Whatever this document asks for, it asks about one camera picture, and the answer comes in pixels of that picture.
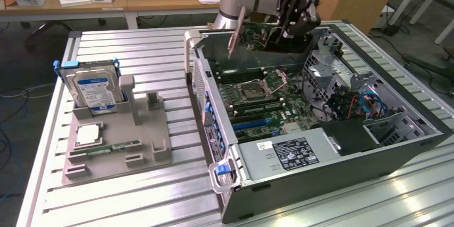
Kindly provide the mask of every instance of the floor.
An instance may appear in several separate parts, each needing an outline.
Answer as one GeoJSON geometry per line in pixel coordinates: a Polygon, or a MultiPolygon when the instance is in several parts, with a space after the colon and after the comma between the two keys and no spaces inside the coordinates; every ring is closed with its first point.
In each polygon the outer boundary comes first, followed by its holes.
{"type": "MultiPolygon", "coordinates": [[[[390,4],[398,6],[401,1],[402,0],[390,0],[390,4]]],[[[413,0],[410,7],[419,1],[421,0],[413,0]]],[[[215,16],[215,14],[175,15],[170,16],[166,20],[163,16],[156,16],[148,20],[143,19],[139,28],[151,28],[158,25],[160,25],[160,27],[199,26],[204,25],[207,22],[212,22],[215,16]]],[[[454,10],[434,2],[417,25],[411,26],[409,23],[403,22],[403,25],[410,30],[410,35],[399,32],[393,37],[387,37],[387,39],[402,53],[414,55],[435,65],[446,66],[454,61],[450,60],[446,62],[442,60],[442,56],[446,55],[446,53],[442,47],[437,46],[433,41],[453,17],[454,10]]],[[[96,19],[73,20],[68,21],[68,24],[75,30],[80,31],[118,30],[127,28],[127,23],[123,18],[111,18],[106,20],[107,24],[104,26],[98,24],[96,19]]],[[[0,33],[0,91],[12,88],[29,88],[44,83],[53,83],[56,80],[52,71],[52,61],[61,59],[67,32],[63,28],[52,28],[36,39],[37,49],[35,52],[29,53],[24,50],[21,41],[40,24],[40,22],[32,22],[32,27],[29,29],[23,29],[20,24],[15,22],[11,23],[8,29],[0,33]]],[[[377,36],[382,35],[378,31],[373,31],[371,33],[377,36]]],[[[383,39],[374,38],[374,41],[397,60],[401,60],[399,54],[393,50],[391,45],[383,39]]],[[[451,33],[445,40],[445,46],[454,48],[454,33],[451,33]]],[[[410,65],[407,68],[415,76],[427,83],[427,73],[417,66],[410,65]]],[[[447,79],[434,75],[433,86],[438,90],[449,90],[450,82],[447,79]]],[[[51,91],[52,87],[44,87],[33,90],[31,96],[45,95],[51,93],[51,91]]],[[[453,98],[445,95],[441,95],[441,97],[450,105],[454,105],[453,98]]],[[[15,226],[16,224],[49,101],[51,97],[29,99],[25,117],[21,118],[17,125],[11,126],[11,128],[8,127],[5,130],[8,138],[16,146],[17,159],[21,162],[23,171],[20,171],[13,159],[11,159],[5,167],[0,169],[0,198],[16,186],[17,180],[20,180],[20,173],[23,173],[23,175],[19,188],[15,190],[13,194],[7,199],[0,200],[0,226],[3,227],[15,226]]],[[[16,111],[23,102],[24,98],[21,97],[0,100],[0,120],[7,118],[7,116],[16,111]]],[[[0,154],[0,163],[3,163],[4,160],[5,154],[3,153],[0,154]]]]}

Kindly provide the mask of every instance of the aluminum extrusion table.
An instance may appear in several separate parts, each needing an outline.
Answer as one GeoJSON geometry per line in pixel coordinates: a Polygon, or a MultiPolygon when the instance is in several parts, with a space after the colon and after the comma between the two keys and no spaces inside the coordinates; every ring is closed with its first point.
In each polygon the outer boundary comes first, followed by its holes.
{"type": "MultiPolygon", "coordinates": [[[[454,128],[454,110],[351,25],[334,22],[426,107],[454,128]]],[[[183,67],[183,33],[204,27],[84,32],[63,60],[116,57],[135,96],[164,97],[174,163],[75,187],[61,186],[72,98],[57,79],[17,226],[415,226],[454,224],[454,142],[443,142],[389,176],[223,225],[211,191],[183,67]]],[[[358,72],[369,68],[345,48],[358,72]]]]}

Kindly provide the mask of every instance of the motherboard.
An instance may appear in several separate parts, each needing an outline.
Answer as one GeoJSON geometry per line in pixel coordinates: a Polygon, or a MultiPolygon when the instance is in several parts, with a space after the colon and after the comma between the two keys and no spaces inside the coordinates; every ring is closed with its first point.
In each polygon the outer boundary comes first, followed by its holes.
{"type": "Polygon", "coordinates": [[[319,119],[287,70],[218,70],[216,83],[238,142],[311,129],[319,119]]]}

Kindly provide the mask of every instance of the gray component holder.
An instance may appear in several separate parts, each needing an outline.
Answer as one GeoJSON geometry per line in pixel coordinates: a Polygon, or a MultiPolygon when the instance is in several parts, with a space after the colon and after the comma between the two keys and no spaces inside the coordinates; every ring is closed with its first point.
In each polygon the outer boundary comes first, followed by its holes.
{"type": "Polygon", "coordinates": [[[147,98],[135,100],[131,75],[120,77],[120,88],[127,93],[128,101],[118,103],[116,113],[92,116],[87,115],[87,108],[73,110],[63,170],[65,186],[130,174],[172,162],[163,98],[156,93],[150,93],[147,98]],[[126,145],[124,150],[110,154],[71,155],[73,151],[85,150],[75,148],[77,127],[96,122],[103,123],[102,146],[130,141],[139,143],[126,145]]]}

